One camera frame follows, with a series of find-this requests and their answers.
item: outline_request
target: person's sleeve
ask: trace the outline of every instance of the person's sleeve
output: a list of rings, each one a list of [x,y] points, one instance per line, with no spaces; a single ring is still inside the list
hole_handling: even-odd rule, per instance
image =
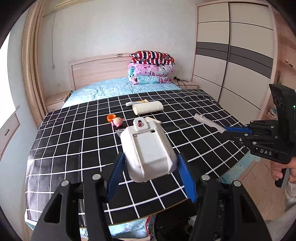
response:
[[[288,182],[285,189],[286,195],[286,211],[278,219],[266,224],[270,233],[272,241],[280,241],[291,225],[295,221],[296,217],[296,183]]]

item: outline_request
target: pink pig toy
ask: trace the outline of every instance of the pink pig toy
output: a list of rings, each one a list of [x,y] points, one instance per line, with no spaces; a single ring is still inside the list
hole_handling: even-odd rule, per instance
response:
[[[114,119],[112,120],[111,124],[112,124],[113,126],[119,127],[119,126],[122,125],[122,123],[123,123],[124,120],[125,120],[124,118],[122,119],[122,118],[120,118],[120,117],[116,117],[116,118],[114,118]]]

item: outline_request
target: silver rivet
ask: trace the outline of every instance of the silver rivet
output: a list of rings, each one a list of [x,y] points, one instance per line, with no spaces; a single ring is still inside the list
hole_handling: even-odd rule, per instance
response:
[[[62,183],[61,183],[61,185],[63,187],[67,186],[68,184],[69,184],[69,181],[68,180],[63,180]]]
[[[202,175],[202,179],[204,181],[208,181],[210,179],[210,176],[209,175]]]
[[[242,183],[240,181],[234,181],[233,185],[235,185],[236,187],[240,187]]]
[[[100,174],[94,174],[93,175],[93,179],[94,180],[99,180],[101,178],[101,175]]]

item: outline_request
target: person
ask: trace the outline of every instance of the person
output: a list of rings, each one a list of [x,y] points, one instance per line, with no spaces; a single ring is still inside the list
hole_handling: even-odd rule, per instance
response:
[[[281,170],[284,168],[290,168],[291,172],[288,185],[285,188],[285,213],[278,219],[266,224],[272,241],[280,241],[296,219],[296,157],[293,157],[287,165],[270,161],[271,177],[274,180],[281,179],[283,177]]]

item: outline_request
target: sliding door wardrobe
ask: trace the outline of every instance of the sliding door wardrobe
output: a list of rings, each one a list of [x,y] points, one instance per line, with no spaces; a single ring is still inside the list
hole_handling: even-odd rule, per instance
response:
[[[266,108],[274,82],[277,37],[262,2],[210,2],[197,7],[192,81],[243,124]]]

